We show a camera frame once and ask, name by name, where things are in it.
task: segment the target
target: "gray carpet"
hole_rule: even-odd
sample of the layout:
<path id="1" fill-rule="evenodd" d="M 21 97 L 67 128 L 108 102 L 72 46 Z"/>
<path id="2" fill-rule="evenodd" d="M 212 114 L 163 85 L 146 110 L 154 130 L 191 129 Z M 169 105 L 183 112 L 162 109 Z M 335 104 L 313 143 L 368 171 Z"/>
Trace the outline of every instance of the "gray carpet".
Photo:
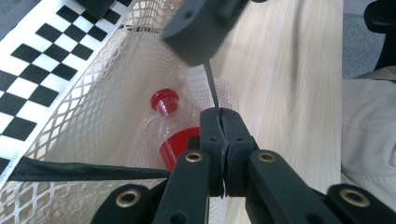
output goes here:
<path id="1" fill-rule="evenodd" d="M 39 2 L 40 0 L 0 0 L 0 40 Z"/>
<path id="2" fill-rule="evenodd" d="M 362 15 L 344 14 L 343 78 L 374 70 L 385 35 L 370 32 Z"/>

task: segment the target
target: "checkered floor mat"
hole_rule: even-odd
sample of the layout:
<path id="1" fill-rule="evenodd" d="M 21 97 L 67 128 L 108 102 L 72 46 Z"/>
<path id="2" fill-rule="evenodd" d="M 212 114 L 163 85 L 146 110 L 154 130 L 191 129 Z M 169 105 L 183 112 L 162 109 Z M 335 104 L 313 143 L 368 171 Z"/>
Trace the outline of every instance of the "checkered floor mat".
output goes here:
<path id="1" fill-rule="evenodd" d="M 0 42 L 0 188 L 131 6 L 115 1 L 96 20 L 73 0 L 43 0 Z"/>

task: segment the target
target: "mesh net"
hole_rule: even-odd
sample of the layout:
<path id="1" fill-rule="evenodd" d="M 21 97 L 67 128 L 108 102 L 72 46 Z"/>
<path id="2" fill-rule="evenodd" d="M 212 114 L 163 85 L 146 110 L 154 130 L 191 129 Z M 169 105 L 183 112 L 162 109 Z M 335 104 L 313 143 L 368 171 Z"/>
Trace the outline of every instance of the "mesh net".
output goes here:
<path id="1" fill-rule="evenodd" d="M 64 98 L 25 156 L 41 161 L 164 168 L 142 131 L 152 116 L 149 98 L 163 88 L 183 92 L 200 109 L 212 106 L 202 66 L 188 68 L 160 41 L 178 0 L 139 1 L 78 83 Z M 229 83 L 216 80 L 219 102 L 236 110 Z M 115 188 L 161 180 L 7 182 L 1 190 L 4 223 L 88 223 Z M 222 223 L 227 201 L 211 199 L 209 221 Z"/>

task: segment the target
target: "plastic bottle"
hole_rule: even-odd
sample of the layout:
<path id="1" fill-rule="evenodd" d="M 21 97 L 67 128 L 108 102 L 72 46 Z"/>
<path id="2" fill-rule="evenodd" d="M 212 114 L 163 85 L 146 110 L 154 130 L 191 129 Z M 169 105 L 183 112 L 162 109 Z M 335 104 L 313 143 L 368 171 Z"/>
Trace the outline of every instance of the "plastic bottle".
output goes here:
<path id="1" fill-rule="evenodd" d="M 187 150 L 189 136 L 200 135 L 197 112 L 191 102 L 180 98 L 176 91 L 163 89 L 151 96 L 151 107 L 157 112 L 159 124 L 157 145 L 168 170 L 175 167 L 178 156 Z"/>

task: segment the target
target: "wooden table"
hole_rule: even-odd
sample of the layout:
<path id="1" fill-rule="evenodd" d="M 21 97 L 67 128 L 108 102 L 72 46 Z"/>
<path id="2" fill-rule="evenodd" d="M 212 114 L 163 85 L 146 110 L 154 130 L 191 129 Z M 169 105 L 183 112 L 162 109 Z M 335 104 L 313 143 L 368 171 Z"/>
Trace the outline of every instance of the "wooden table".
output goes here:
<path id="1" fill-rule="evenodd" d="M 250 3 L 212 60 L 260 148 L 326 192 L 341 170 L 342 0 Z M 231 199 L 227 223 L 249 223 Z"/>

